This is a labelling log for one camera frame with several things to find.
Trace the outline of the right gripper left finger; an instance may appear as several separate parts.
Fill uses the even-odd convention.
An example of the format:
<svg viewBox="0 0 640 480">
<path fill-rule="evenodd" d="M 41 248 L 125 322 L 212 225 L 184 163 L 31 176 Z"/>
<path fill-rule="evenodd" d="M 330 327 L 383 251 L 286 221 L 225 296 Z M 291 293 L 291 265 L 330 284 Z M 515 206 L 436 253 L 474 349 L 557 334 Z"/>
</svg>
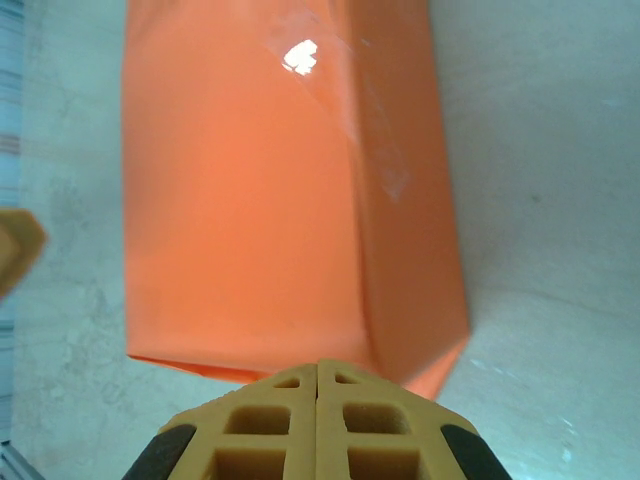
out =
<svg viewBox="0 0 640 480">
<path fill-rule="evenodd" d="M 317 366 L 304 364 L 173 416 L 126 479 L 313 479 Z"/>
</svg>

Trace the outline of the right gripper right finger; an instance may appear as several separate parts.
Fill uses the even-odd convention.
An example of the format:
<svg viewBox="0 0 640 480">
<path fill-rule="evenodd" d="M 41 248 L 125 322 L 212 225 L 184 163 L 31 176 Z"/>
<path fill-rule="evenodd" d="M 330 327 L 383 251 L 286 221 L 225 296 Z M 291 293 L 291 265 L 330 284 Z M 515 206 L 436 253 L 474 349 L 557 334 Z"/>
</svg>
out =
<svg viewBox="0 0 640 480">
<path fill-rule="evenodd" d="M 317 364 L 319 479 L 506 479 L 475 427 L 402 386 L 333 360 Z"/>
</svg>

